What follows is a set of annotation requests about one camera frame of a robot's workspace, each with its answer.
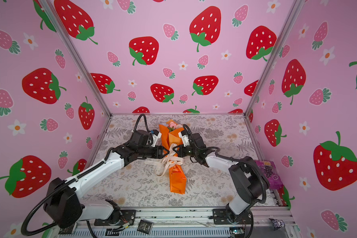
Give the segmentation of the white ribbon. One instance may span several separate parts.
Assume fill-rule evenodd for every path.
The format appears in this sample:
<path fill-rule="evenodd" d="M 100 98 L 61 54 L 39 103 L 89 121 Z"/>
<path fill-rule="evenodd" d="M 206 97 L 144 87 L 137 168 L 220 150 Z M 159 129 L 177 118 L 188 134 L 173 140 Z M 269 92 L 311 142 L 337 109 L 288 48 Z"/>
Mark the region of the white ribbon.
<path fill-rule="evenodd" d="M 178 157 L 177 153 L 173 150 L 177 144 L 173 143 L 169 148 L 169 154 L 165 156 L 161 162 L 157 161 L 147 161 L 146 165 L 154 167 L 154 173 L 158 177 L 162 177 L 170 168 L 173 168 L 176 165 L 183 164 L 183 158 Z"/>

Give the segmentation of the pink fake rose stem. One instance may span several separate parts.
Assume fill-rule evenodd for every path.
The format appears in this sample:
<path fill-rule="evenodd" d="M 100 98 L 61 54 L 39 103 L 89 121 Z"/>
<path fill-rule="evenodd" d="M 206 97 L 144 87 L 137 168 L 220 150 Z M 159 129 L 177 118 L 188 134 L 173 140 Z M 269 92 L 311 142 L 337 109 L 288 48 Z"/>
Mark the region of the pink fake rose stem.
<path fill-rule="evenodd" d="M 174 131 L 179 128 L 179 124 L 175 123 L 174 121 L 171 121 L 168 123 L 167 128 L 169 129 L 169 131 Z"/>

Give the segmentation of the orange wrapping paper sheet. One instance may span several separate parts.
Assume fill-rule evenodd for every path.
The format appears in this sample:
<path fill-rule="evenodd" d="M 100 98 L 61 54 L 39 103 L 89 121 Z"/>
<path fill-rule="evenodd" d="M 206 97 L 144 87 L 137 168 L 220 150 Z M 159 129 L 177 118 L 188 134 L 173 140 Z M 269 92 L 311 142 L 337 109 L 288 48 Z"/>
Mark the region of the orange wrapping paper sheet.
<path fill-rule="evenodd" d="M 162 146 L 164 146 L 166 149 L 169 149 L 173 143 L 177 145 L 182 144 L 182 140 L 179 137 L 179 133 L 183 131 L 183 127 L 182 125 L 179 124 L 179 128 L 177 128 L 174 131 L 169 131 L 167 126 L 168 123 L 171 121 L 173 120 L 169 120 L 168 122 L 166 122 L 165 126 L 159 125 L 160 133 L 162 134 L 161 136 Z M 182 165 L 176 165 L 173 168 L 170 168 L 166 172 L 169 175 L 170 192 L 172 193 L 185 194 L 187 178 L 181 166 Z"/>

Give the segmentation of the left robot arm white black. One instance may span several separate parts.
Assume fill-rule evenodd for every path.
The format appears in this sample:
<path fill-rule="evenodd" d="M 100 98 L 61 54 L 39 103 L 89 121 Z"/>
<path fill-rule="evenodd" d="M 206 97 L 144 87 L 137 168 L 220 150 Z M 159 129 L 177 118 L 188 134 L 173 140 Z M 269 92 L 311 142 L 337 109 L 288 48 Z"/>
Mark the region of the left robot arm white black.
<path fill-rule="evenodd" d="M 31 210 L 22 223 L 22 235 L 36 235 L 54 226 L 64 229 L 76 222 L 93 219 L 103 220 L 111 225 L 124 221 L 121 209 L 115 202 L 107 199 L 101 204 L 85 205 L 81 199 L 100 181 L 136 160 L 166 157 L 169 150 L 157 145 L 161 137 L 162 134 L 158 130 L 134 131 L 129 141 L 110 148 L 100 162 L 65 180 L 54 179 L 49 184 L 46 197 Z M 35 231 L 29 231 L 27 229 L 29 222 L 41 207 L 52 218 L 53 223 Z"/>

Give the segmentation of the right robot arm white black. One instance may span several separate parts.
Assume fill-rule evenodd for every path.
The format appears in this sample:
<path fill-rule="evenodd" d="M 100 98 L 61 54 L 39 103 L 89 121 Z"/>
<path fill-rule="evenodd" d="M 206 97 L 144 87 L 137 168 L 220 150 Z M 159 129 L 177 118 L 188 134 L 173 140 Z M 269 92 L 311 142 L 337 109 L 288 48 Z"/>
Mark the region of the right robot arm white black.
<path fill-rule="evenodd" d="M 238 194 L 226 205 L 226 219 L 230 223 L 239 222 L 255 204 L 266 202 L 270 184 L 254 159 L 222 155 L 220 148 L 207 147 L 198 133 L 189 135 L 181 132 L 179 137 L 182 145 L 173 148 L 179 157 L 189 156 L 201 165 L 230 174 Z"/>

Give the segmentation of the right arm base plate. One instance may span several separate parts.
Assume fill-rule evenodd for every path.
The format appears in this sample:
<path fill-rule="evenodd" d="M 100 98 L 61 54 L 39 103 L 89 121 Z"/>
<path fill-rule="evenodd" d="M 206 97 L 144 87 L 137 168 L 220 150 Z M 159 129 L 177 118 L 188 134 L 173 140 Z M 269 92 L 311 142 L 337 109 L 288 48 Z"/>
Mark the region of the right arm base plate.
<path fill-rule="evenodd" d="M 250 210 L 235 215 L 230 209 L 213 209 L 209 219 L 216 225 L 251 225 L 253 214 Z"/>

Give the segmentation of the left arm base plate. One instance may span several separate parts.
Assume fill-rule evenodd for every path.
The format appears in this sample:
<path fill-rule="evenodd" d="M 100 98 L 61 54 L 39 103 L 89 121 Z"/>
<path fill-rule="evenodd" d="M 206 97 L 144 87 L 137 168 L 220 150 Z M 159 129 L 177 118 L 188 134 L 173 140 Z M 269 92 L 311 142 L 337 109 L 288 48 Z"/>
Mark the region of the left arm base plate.
<path fill-rule="evenodd" d="M 123 225 L 132 226 L 135 222 L 136 210 L 122 209 L 115 210 L 108 219 L 96 219 L 94 226 L 115 226 L 120 227 Z"/>

